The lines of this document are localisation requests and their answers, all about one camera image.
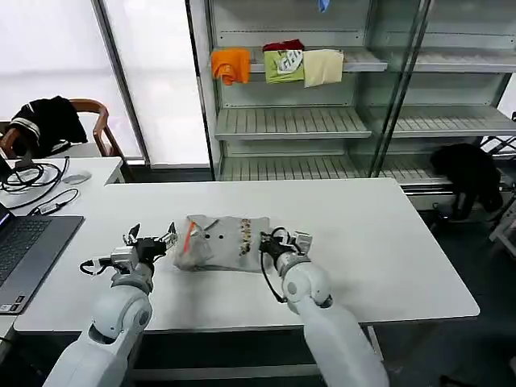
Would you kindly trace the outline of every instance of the computer mouse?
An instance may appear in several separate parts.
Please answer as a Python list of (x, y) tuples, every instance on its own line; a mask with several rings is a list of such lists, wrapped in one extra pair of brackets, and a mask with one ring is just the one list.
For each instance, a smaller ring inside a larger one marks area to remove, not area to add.
[(91, 173), (88, 171), (80, 171), (79, 173), (74, 173), (73, 175), (69, 175), (65, 177), (62, 181), (65, 184), (70, 185), (79, 185), (88, 181), (91, 178)]

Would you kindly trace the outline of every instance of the metal shelf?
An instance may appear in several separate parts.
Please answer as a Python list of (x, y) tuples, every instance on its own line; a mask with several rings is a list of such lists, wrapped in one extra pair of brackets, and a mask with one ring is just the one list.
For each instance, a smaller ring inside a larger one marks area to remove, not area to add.
[[(385, 109), (368, 110), (381, 127)], [(393, 138), (516, 135), (516, 123), (492, 106), (403, 106)]]
[[(307, 47), (306, 50), (322, 49), (324, 47)], [(387, 62), (379, 60), (365, 48), (329, 47), (344, 53), (344, 73), (382, 73), (387, 69)], [(251, 73), (265, 73), (264, 53), (262, 47), (248, 48), (251, 51)]]
[(319, 180), (360, 177), (347, 156), (228, 157), (222, 181)]
[[(402, 186), (451, 184), (446, 177), (434, 173), (430, 157), (430, 154), (387, 155), (379, 177), (392, 177)], [(501, 173), (501, 183), (510, 185), (512, 180)]]
[(421, 73), (515, 73), (516, 52), (467, 48), (427, 48), (414, 69)]
[(371, 131), (352, 107), (221, 109), (215, 138), (363, 139)]

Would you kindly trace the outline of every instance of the green t-shirt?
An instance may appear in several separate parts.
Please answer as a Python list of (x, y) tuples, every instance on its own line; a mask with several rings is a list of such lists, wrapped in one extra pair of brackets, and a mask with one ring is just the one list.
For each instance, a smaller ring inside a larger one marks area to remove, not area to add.
[(303, 51), (266, 51), (264, 52), (265, 79), (267, 83), (303, 81)]

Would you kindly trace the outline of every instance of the laptop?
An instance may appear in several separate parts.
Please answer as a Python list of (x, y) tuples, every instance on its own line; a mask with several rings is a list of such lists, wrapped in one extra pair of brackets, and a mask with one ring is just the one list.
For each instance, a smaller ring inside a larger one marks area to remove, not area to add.
[(14, 216), (0, 204), (0, 314), (19, 314), (84, 220)]

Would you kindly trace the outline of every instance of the blue object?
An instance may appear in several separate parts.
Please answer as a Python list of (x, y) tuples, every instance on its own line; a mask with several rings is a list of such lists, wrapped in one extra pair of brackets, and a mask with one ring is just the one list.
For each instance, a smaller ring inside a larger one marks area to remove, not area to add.
[(330, 6), (330, 0), (319, 0), (319, 11), (326, 12), (328, 7)]

